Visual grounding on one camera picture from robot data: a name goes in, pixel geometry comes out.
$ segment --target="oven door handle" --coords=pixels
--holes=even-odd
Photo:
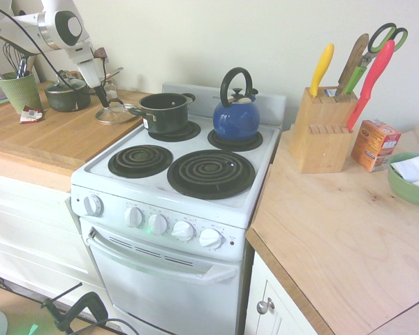
[[[116,251],[113,248],[109,248],[105,245],[104,241],[101,240],[99,234],[95,234],[94,237],[87,238],[87,243],[94,247],[96,251],[103,254],[105,257],[110,258],[111,260],[114,260],[121,265],[125,265],[136,271],[141,271],[152,276],[158,276],[161,278],[173,279],[176,281],[183,281],[186,283],[198,285],[211,285],[232,278],[237,273],[234,267],[222,264],[213,264],[205,273],[197,271],[189,273],[171,269],[162,269],[152,265],[152,262],[135,259],[133,256],[131,257],[130,255]]]

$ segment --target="whisk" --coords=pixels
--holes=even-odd
[[[3,54],[6,60],[11,65],[17,74],[22,72],[22,64],[26,63],[28,56],[16,50],[11,44],[5,43],[3,45]]]

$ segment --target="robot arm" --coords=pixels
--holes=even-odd
[[[12,0],[0,0],[0,9],[10,12]],[[89,34],[73,0],[42,0],[41,13],[13,17],[34,40],[15,22],[0,13],[0,39],[7,41],[24,54],[39,54],[63,49],[76,64],[87,84],[95,88],[101,103],[108,107],[101,80],[94,63],[94,49]]]

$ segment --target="metal knob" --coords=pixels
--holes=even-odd
[[[268,312],[268,308],[274,309],[274,303],[273,300],[271,300],[270,298],[267,298],[267,302],[265,301],[260,301],[258,302],[258,304],[256,305],[256,310],[258,311],[259,314],[266,314]]]

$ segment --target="white wall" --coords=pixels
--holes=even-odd
[[[31,13],[28,2],[19,0],[17,5]],[[328,43],[334,43],[335,53],[321,84],[334,86],[357,38],[394,22],[409,30],[408,40],[374,86],[361,119],[377,118],[401,131],[419,123],[419,1],[75,0],[75,4],[94,47],[108,53],[108,71],[124,67],[115,77],[119,88],[158,93],[168,81],[218,87],[228,70],[242,66],[259,92],[288,97],[286,128],[295,121],[303,89],[310,85]],[[64,52],[48,56],[57,68],[75,70]],[[54,79],[45,60],[37,65],[42,78]],[[355,88],[357,95],[364,78]]]

